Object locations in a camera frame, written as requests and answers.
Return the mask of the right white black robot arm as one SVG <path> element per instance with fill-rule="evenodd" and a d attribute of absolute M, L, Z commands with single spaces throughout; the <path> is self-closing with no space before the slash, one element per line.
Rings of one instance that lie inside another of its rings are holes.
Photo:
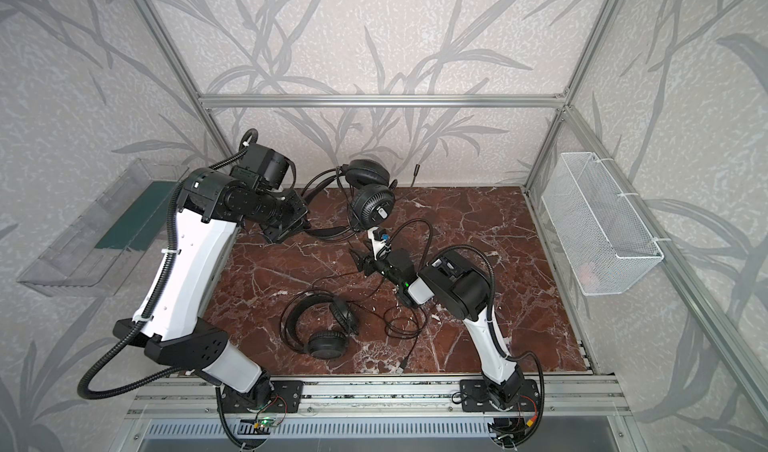
<path fill-rule="evenodd" d="M 420 270 L 403 249 L 381 256 L 356 250 L 351 254 L 360 272 L 378 273 L 393 283 L 402 305 L 418 308 L 433 299 L 462 321 L 481 360 L 488 400 L 500 411 L 512 408 L 525 377 L 496 323 L 495 278 L 485 254 L 470 245 L 454 245 L 437 252 Z"/>

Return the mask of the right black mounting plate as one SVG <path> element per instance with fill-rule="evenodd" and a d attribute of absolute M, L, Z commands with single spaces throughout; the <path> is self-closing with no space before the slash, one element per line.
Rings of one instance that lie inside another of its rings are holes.
<path fill-rule="evenodd" d="M 506 408 L 497 408 L 492 403 L 482 379 L 465 379 L 459 382 L 459 390 L 452 394 L 451 401 L 460 405 L 463 412 L 537 413 L 540 398 L 537 382 L 526 379 L 511 404 Z"/>

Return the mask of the black mounting plate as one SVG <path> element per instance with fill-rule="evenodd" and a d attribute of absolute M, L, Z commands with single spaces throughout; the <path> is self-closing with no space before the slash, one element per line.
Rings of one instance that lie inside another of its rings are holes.
<path fill-rule="evenodd" d="M 262 380 L 246 393 L 225 386 L 222 391 L 224 412 L 296 413 L 303 385 L 299 380 Z"/>
<path fill-rule="evenodd" d="M 511 404 L 506 408 L 497 408 L 492 403 L 482 379 L 465 379 L 459 382 L 459 390 L 452 394 L 451 401 L 460 405 L 463 412 L 537 413 L 540 398 L 537 382 L 526 379 Z"/>

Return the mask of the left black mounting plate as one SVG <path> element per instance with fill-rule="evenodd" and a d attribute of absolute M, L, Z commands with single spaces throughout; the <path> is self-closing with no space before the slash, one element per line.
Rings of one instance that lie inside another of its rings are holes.
<path fill-rule="evenodd" d="M 296 413 L 303 385 L 299 380 L 262 380 L 246 393 L 225 386 L 222 391 L 224 412 Z"/>

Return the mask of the clear plastic wall bin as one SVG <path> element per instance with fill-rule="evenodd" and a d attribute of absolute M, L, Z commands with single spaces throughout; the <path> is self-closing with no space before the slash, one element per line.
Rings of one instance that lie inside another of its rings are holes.
<path fill-rule="evenodd" d="M 173 188 L 186 165 L 134 160 L 18 277 L 47 297 L 110 297 L 166 223 Z"/>

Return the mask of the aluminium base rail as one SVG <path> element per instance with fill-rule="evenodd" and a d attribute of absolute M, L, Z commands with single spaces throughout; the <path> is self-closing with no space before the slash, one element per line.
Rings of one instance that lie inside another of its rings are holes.
<path fill-rule="evenodd" d="M 469 374 L 296 376 L 304 383 L 299 409 L 280 417 L 458 417 L 451 401 Z M 631 409 L 613 376 L 547 374 L 544 417 L 628 416 Z M 136 393 L 126 416 L 208 419 L 216 416 L 214 387 L 200 379 L 160 380 Z"/>

